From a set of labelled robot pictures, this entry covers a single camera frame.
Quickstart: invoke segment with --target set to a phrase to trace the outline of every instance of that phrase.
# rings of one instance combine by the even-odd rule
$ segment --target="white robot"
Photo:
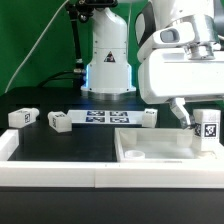
[[[127,62],[128,27],[124,19],[110,10],[116,5],[116,0],[82,0],[76,4],[83,22],[90,16],[93,19],[93,57],[81,87],[84,96],[119,100],[136,95]]]
[[[170,103],[182,128],[194,123],[185,101],[223,99],[220,21],[220,0],[149,0],[136,19],[141,97],[147,104]]]

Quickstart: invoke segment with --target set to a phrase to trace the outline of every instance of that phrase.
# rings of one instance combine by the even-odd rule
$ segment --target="white container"
[[[127,143],[135,132],[135,144]],[[115,148],[119,162],[198,162],[205,159],[224,159],[224,148],[218,143],[213,145],[214,154],[199,153],[192,147],[194,130],[182,129],[149,129],[149,128],[116,128]],[[128,151],[140,151],[145,159],[128,158]]]
[[[48,114],[49,125],[57,132],[72,131],[72,119],[63,112],[50,112]]]
[[[9,127],[23,128],[36,121],[39,110],[36,108],[23,108],[8,114]]]

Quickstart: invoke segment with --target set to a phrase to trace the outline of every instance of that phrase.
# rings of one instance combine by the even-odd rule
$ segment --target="white block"
[[[23,108],[8,114],[9,127],[23,128],[36,121],[39,110],[36,108]]]
[[[57,132],[72,131],[72,119],[63,112],[50,112],[48,119],[49,125]]]
[[[158,110],[155,109],[145,109],[142,115],[142,127],[155,128],[157,112]]]
[[[219,144],[221,111],[197,109],[193,114],[196,127],[192,148],[198,151],[213,151]]]
[[[0,161],[7,161],[18,145],[18,130],[5,131],[0,137]]]

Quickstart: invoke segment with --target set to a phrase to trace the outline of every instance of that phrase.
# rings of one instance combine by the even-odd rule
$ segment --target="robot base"
[[[88,97],[92,99],[116,101],[116,100],[123,100],[127,98],[136,97],[136,89],[130,90],[124,93],[98,93],[98,92],[92,92],[88,90],[86,91],[86,90],[83,90],[82,88],[81,94],[84,97]]]

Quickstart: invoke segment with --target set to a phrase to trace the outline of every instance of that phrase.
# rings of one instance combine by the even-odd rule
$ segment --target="black and white pattern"
[[[30,114],[26,114],[25,115],[25,123],[29,123],[30,122]]]
[[[111,117],[127,117],[128,113],[126,111],[110,111]]]
[[[55,115],[55,117],[65,117],[65,115],[64,114],[57,114],[57,115]]]
[[[56,119],[54,117],[53,117],[52,122],[53,122],[53,126],[56,128]]]
[[[129,119],[127,117],[111,117],[111,123],[120,123],[120,124],[127,124],[129,123]]]
[[[86,117],[86,122],[104,123],[105,122],[105,117]]]
[[[105,116],[105,111],[100,110],[88,110],[87,116]]]
[[[216,137],[216,124],[205,124],[205,137]]]
[[[201,137],[201,124],[195,124],[194,134],[198,137]]]

